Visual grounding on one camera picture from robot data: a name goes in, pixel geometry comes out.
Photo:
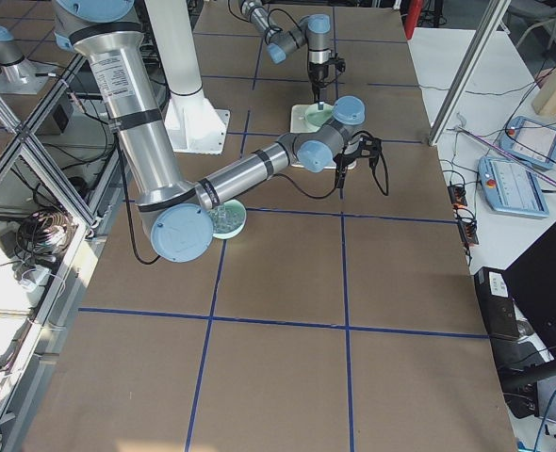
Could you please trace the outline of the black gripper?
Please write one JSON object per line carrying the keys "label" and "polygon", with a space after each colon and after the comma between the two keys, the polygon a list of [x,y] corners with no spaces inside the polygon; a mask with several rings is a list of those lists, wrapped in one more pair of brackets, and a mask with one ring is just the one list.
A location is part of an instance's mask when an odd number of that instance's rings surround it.
{"label": "black gripper", "polygon": [[318,64],[309,62],[307,64],[307,73],[309,81],[312,85],[313,103],[318,103],[319,88],[326,87],[326,80],[329,76],[328,65],[325,63]]}
{"label": "black gripper", "polygon": [[335,188],[343,188],[349,169],[356,166],[359,152],[341,152],[335,156]]}

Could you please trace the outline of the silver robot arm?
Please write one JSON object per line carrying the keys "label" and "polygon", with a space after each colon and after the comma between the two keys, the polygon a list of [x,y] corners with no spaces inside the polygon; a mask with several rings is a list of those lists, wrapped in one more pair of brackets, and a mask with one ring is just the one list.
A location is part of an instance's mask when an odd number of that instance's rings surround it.
{"label": "silver robot arm", "polygon": [[313,102],[326,101],[329,66],[334,62],[330,48],[331,19],[327,14],[311,14],[284,30],[270,17],[261,1],[239,1],[242,17],[251,23],[266,43],[270,59],[280,64],[295,51],[307,48],[307,76]]}
{"label": "silver robot arm", "polygon": [[344,96],[318,130],[281,135],[271,145],[196,182],[181,173],[179,153],[220,153],[229,114],[204,95],[188,8],[182,1],[145,5],[170,91],[161,107],[140,47],[144,33],[131,1],[57,1],[59,47],[90,64],[109,125],[139,188],[137,207],[155,252],[171,262],[198,258],[213,238],[209,211],[280,173],[292,162],[323,170],[346,153],[365,120],[363,102]]}

